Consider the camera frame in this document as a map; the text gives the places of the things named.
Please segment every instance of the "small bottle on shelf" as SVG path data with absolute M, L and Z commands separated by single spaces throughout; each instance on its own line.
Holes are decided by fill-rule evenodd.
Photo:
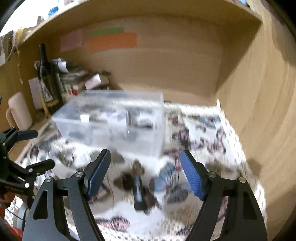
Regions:
M 54 114 L 62 105 L 62 96 L 59 90 L 52 65 L 47 60 L 45 44 L 39 45 L 40 67 L 38 76 L 44 97 L 44 102 L 50 112 Z

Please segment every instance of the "blue gripper pad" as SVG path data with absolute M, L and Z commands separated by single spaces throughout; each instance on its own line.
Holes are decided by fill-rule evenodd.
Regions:
M 207 186 L 207 177 L 204 173 L 204 170 L 206 171 L 205 167 L 202 163 L 196 162 L 188 150 L 181 152 L 180 159 L 193 194 L 199 197 L 201 201 L 204 201 L 207 194 L 205 192 L 205 187 Z
M 111 153 L 107 149 L 103 149 L 97 159 L 85 168 L 84 184 L 87 188 L 85 196 L 88 201 L 98 194 L 110 163 Z

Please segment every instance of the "green sticky note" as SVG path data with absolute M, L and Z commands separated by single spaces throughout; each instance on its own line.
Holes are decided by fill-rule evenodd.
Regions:
M 107 34 L 118 34 L 118 33 L 124 33 L 123 27 L 110 27 L 110 28 L 103 28 L 100 30 L 94 30 L 91 33 L 92 37 L 99 37 Z

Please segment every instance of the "bottle neck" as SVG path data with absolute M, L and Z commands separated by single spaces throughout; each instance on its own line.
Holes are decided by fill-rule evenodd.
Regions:
M 48 62 L 47 56 L 46 56 L 45 44 L 39 45 L 39 55 L 40 55 L 41 64 Z

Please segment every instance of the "transparent plastic box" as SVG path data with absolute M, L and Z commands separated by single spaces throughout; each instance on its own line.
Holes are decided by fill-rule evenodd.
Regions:
M 53 116 L 61 135 L 95 148 L 159 157 L 164 140 L 163 94 L 85 91 Z

